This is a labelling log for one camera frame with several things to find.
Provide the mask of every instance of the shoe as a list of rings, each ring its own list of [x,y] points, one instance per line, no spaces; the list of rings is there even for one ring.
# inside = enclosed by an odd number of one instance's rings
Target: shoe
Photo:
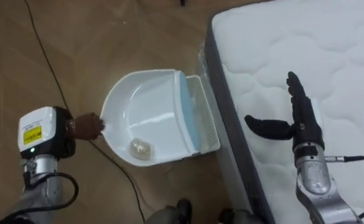
[[[234,211],[233,209],[226,208],[219,214],[218,224],[229,224],[234,219]]]
[[[181,214],[181,223],[190,224],[192,222],[192,204],[187,199],[180,199],[177,202],[176,208]]]

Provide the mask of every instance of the brown floor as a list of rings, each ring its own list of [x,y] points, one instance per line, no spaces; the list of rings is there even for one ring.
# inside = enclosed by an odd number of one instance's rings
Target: brown floor
[[[244,0],[29,0],[37,29],[74,115],[100,113],[112,85],[128,72],[175,68],[194,73],[208,17]],[[63,105],[23,0],[0,0],[0,216],[22,190],[17,122],[29,111]],[[98,144],[113,155],[103,139]],[[115,159],[137,182],[144,214],[181,197],[194,205],[193,223],[215,223],[230,205],[214,154],[138,168]],[[85,142],[60,163],[80,196],[54,223],[140,223],[125,176]],[[66,197],[71,187],[65,185]]]

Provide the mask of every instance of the white mattress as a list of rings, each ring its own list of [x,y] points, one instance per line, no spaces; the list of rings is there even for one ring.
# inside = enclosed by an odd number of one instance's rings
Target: white mattress
[[[279,0],[217,14],[213,34],[241,126],[276,223],[310,223],[295,195],[291,141],[270,141],[244,122],[292,123],[289,71],[317,98],[326,155],[364,155],[364,0]],[[364,161],[329,164],[342,197],[364,211]]]

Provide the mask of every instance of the gray mattress edge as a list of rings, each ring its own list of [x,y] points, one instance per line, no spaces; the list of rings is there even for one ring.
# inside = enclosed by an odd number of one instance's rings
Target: gray mattress edge
[[[276,222],[274,221],[273,214],[271,213],[268,201],[266,200],[266,196],[263,192],[259,175],[256,171],[250,149],[246,142],[244,132],[241,128],[241,123],[238,119],[234,102],[231,98],[230,90],[222,69],[222,62],[220,60],[220,55],[212,30],[213,18],[217,14],[227,11],[231,8],[215,13],[208,22],[204,46],[207,73],[210,86],[215,95],[218,109],[220,111],[222,121],[229,138],[231,150],[234,155],[238,155],[234,158],[241,176],[241,180],[243,182],[244,189],[248,196],[248,200],[250,201],[252,212],[263,222],[274,224]]]

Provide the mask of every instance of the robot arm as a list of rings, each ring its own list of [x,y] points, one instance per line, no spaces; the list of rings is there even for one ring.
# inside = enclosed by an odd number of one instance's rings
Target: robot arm
[[[75,153],[75,139],[95,139],[103,123],[93,113],[73,119],[59,107],[45,107],[23,116],[19,122],[18,145],[22,157],[24,190],[0,223],[49,224],[52,211],[69,206],[78,195],[75,179],[58,172],[57,163]],[[64,177],[75,187],[73,197],[62,202]]]
[[[320,113],[315,101],[305,94],[298,77],[288,73],[294,124],[260,120],[248,115],[245,121],[257,135],[276,140],[293,139],[292,151],[297,167],[296,195],[315,224],[362,223],[338,193],[324,157]]]

